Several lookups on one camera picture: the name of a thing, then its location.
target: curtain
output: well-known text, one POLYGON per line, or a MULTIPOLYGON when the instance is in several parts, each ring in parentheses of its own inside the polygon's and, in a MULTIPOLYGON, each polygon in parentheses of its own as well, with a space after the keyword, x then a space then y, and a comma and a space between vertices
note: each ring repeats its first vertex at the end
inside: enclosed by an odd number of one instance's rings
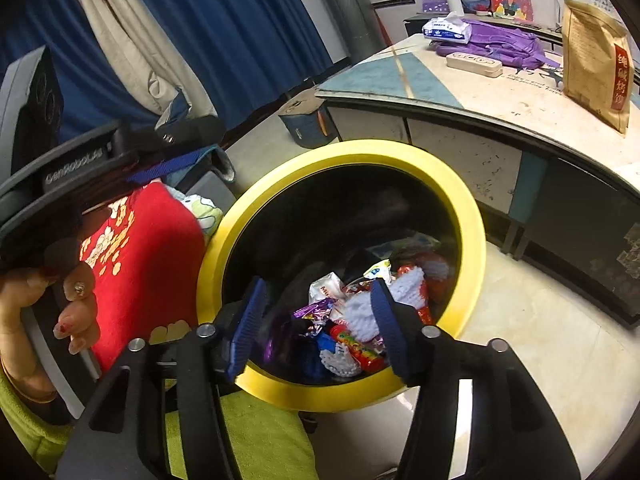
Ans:
POLYGON ((109 63, 136 101, 162 114, 178 88, 190 106, 189 117, 216 113, 193 70, 141 0, 79 1, 109 63))
POLYGON ((143 0, 227 128, 332 65, 301 0, 143 0))
POLYGON ((78 0, 28 0, 0 39, 0 76, 6 67, 46 44, 65 100, 60 141, 114 119, 133 127, 156 123, 122 85, 97 43, 78 0))

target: yellow rim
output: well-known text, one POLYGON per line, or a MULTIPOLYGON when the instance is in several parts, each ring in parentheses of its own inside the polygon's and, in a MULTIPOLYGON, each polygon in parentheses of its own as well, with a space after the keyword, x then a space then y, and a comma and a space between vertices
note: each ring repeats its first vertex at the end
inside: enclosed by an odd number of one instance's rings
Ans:
MULTIPOLYGON (((312 150, 279 166, 254 184, 220 222, 205 254, 196 304, 198 322, 212 321, 222 306, 226 263, 236 240, 255 214, 287 187, 322 170, 351 164, 375 164, 404 171, 434 190, 459 226, 458 280, 438 326, 457 337, 476 305, 485 263, 484 226, 476 201, 459 176, 423 150, 389 140, 350 140, 312 150)), ((236 383, 265 402, 288 410, 340 412, 379 402, 404 384, 390 368, 334 386, 307 386, 274 377, 249 362, 236 383)))

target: red label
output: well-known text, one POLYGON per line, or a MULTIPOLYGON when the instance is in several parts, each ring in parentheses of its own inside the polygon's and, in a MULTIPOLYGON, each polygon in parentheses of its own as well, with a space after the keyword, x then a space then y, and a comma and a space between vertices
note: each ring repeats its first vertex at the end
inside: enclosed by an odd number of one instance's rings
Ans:
POLYGON ((616 47, 616 79, 613 83, 613 99, 611 108, 619 112, 625 106, 626 93, 629 88, 629 56, 626 50, 620 46, 616 47))

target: finger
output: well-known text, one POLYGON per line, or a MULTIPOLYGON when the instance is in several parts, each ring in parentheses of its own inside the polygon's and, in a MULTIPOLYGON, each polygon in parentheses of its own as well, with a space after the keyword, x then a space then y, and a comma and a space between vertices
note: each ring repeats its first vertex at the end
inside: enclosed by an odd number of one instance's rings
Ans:
POLYGON ((111 208, 107 205, 82 215, 82 227, 78 233, 78 239, 85 240, 94 234, 110 216, 111 208))
POLYGON ((65 296, 69 301, 87 298, 95 287, 95 276, 92 268, 86 262, 80 262, 65 278, 63 285, 65 296))
POLYGON ((100 339, 100 327, 94 321, 84 332, 71 336, 69 353, 75 355, 85 348, 90 348, 98 342, 98 339, 100 339))
POLYGON ((53 327, 53 335, 56 339, 78 335, 95 322, 97 314, 95 294, 87 296, 84 300, 73 301, 60 313, 58 323, 53 327))
POLYGON ((14 269, 0 280, 0 306, 13 310, 31 306, 59 276, 53 269, 14 269))

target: bracelet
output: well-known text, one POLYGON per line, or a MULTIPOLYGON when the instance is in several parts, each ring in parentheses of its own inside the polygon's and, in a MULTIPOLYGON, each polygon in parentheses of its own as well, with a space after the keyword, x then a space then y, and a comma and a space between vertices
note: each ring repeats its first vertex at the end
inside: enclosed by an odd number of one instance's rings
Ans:
POLYGON ((14 378, 11 377, 11 374, 6 370, 6 367, 4 366, 4 361, 2 360, 1 355, 0 355, 0 365, 2 365, 2 371, 4 371, 4 374, 6 375, 7 380, 9 381, 11 386, 14 387, 14 390, 18 393, 18 395, 27 399, 28 401, 35 402, 36 404, 49 404, 50 402, 55 400, 56 397, 58 396, 58 392, 52 392, 50 396, 46 397, 45 399, 34 399, 33 397, 28 396, 18 387, 18 385, 15 383, 14 378))

